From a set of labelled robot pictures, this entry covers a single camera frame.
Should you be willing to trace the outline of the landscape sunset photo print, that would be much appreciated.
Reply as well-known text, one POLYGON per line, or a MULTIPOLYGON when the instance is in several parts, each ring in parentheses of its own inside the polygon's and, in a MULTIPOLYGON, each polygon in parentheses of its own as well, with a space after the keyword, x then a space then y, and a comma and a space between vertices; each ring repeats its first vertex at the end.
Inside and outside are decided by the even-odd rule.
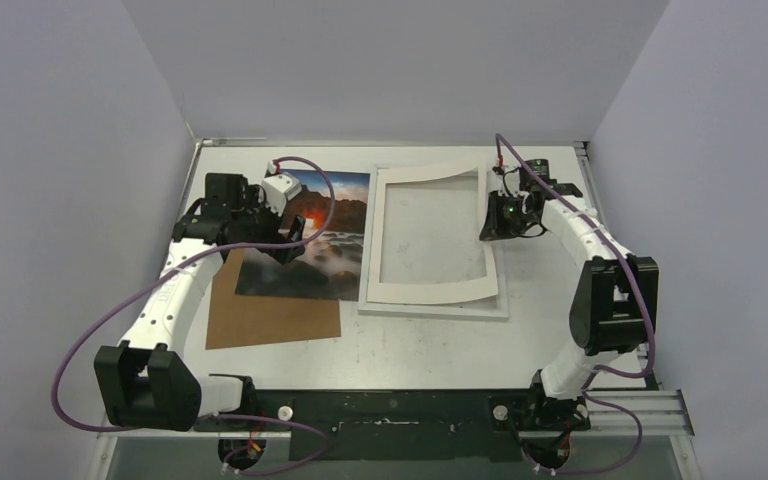
POLYGON ((280 264, 246 250, 235 293, 241 296, 355 301, 359 291, 370 175, 329 171, 336 207, 328 228, 304 253, 280 264))

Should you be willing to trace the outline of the white brown backing board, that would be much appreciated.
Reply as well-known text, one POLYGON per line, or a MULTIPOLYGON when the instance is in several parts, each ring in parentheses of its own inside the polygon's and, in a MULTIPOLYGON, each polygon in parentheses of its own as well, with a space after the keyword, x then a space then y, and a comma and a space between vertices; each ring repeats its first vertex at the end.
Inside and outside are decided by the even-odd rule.
POLYGON ((243 296, 235 293, 246 250, 232 251, 213 278, 207 350, 341 336, 337 300, 243 296))

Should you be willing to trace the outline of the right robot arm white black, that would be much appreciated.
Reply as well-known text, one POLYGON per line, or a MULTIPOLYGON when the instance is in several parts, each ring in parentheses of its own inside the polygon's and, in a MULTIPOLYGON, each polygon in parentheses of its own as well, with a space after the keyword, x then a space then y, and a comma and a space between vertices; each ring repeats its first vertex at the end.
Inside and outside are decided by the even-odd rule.
POLYGON ((583 428, 583 393, 597 373, 654 335, 659 267, 619 245, 587 211, 578 187, 551 177, 547 160, 527 160, 514 172, 517 191, 503 184, 489 193, 480 240, 529 239, 537 229, 556 237, 580 270, 568 315, 571 338, 534 375, 523 423, 583 428))

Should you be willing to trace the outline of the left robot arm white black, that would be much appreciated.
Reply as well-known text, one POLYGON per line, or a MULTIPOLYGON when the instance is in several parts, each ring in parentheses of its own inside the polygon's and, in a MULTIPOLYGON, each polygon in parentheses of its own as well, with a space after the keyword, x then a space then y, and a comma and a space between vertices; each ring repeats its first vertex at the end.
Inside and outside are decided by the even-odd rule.
POLYGON ((250 378, 198 377, 178 350, 228 257, 224 246, 257 243, 282 264, 303 253, 302 216, 293 216, 288 233, 280 231, 285 207, 301 190, 301 182, 288 173, 271 173, 258 184, 241 174, 206 176, 204 196, 173 227, 167 281, 152 290, 119 343, 100 347, 95 356, 94 370, 112 425, 187 431, 199 418, 216 413, 237 431, 256 422, 259 405, 248 396, 254 391, 250 378))

